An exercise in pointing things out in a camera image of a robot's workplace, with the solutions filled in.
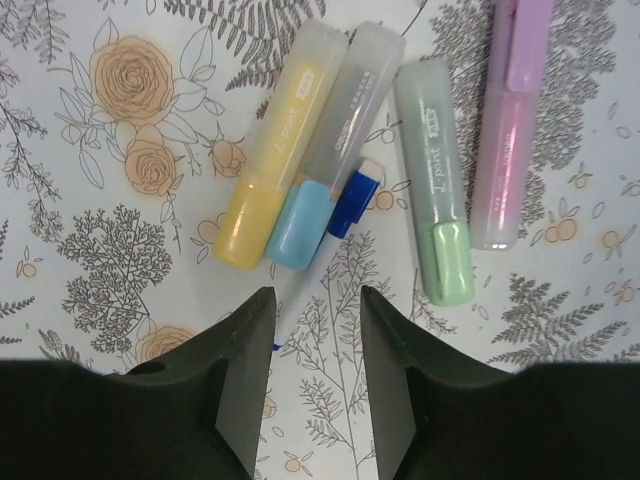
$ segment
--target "pen clip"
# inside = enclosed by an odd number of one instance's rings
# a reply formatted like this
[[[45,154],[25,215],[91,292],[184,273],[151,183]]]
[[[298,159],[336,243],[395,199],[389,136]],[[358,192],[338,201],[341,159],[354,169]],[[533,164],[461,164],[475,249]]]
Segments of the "pen clip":
[[[547,59],[553,0],[513,0],[505,12],[512,22],[506,88],[536,92],[542,85]]]

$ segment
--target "green cap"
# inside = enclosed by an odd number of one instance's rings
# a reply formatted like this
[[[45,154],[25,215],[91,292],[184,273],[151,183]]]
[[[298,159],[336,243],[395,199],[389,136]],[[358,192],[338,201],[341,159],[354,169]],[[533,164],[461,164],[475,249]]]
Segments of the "green cap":
[[[418,227],[422,288],[431,303],[451,307],[475,295],[469,229],[464,221]]]

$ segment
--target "printed flower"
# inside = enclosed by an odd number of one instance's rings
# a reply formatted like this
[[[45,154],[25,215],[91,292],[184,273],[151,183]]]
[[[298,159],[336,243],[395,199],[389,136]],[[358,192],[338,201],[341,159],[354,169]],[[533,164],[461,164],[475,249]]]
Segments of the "printed flower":
[[[367,210],[380,210],[385,212],[391,210],[395,205],[398,205],[403,210],[408,209],[409,204],[404,198],[400,198],[400,192],[409,188],[409,185],[411,185],[411,180],[405,180],[387,189],[387,174],[385,173],[377,193],[367,206]]]
[[[264,407],[262,409],[262,419],[267,420],[269,418],[273,418],[273,416],[278,411],[278,405],[276,402],[271,400],[268,396],[264,398]]]
[[[604,257],[604,261],[608,262],[609,259],[615,254],[618,258],[622,258],[624,256],[624,250],[622,246],[636,233],[638,229],[638,224],[633,224],[627,233],[621,235],[616,230],[609,230],[602,236],[602,245],[607,249],[607,254]]]
[[[547,243],[562,243],[572,240],[578,234],[578,222],[576,216],[582,207],[577,206],[569,209],[569,203],[565,197],[560,199],[558,213],[551,210],[547,212],[549,225],[533,236],[531,245],[534,246],[544,238]]]
[[[211,158],[213,160],[213,170],[215,174],[220,174],[226,178],[235,178],[240,175],[242,165],[247,158],[238,146],[227,140],[218,140],[211,147]]]
[[[616,297],[616,307],[622,302],[631,302],[636,296],[636,288],[633,287],[631,279],[624,282],[613,295]]]
[[[138,342],[136,356],[140,363],[148,362],[182,345],[192,337],[191,333],[182,328],[162,327]]]
[[[156,124],[171,109],[173,72],[151,43],[126,37],[91,56],[93,96],[116,120]]]
[[[176,181],[176,159],[157,128],[142,127],[127,147],[127,178],[140,193],[164,196]]]
[[[298,458],[297,455],[294,455],[291,452],[284,452],[284,454],[287,457],[289,457],[289,460],[287,460],[287,462],[284,464],[284,469],[287,472],[291,472],[291,473],[298,473],[300,470],[302,470],[304,473],[306,473],[310,477],[313,477],[309,469],[304,465],[304,462],[306,462],[311,457],[313,457],[314,453],[315,452],[309,452],[304,457]]]

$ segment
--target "table surface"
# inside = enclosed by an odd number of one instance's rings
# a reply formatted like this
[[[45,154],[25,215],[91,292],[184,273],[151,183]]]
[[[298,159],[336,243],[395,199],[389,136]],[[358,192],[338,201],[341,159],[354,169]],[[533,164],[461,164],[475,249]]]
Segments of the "table surface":
[[[190,3],[0,1],[0,356],[125,372],[286,284],[210,246],[298,18],[382,21],[407,60],[443,56],[468,185],[490,0]],[[386,178],[273,358],[255,478],[377,478],[362,285],[506,370],[640,358],[639,3],[556,0],[521,240],[474,252],[469,305],[435,308],[416,282],[402,119],[385,102],[364,154]]]

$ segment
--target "yellow cap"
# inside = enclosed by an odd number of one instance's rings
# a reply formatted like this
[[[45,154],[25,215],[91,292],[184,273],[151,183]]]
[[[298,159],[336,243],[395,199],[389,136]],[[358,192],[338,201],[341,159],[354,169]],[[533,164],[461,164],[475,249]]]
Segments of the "yellow cap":
[[[243,270],[256,268],[284,200],[284,195],[241,178],[213,246],[213,254]]]

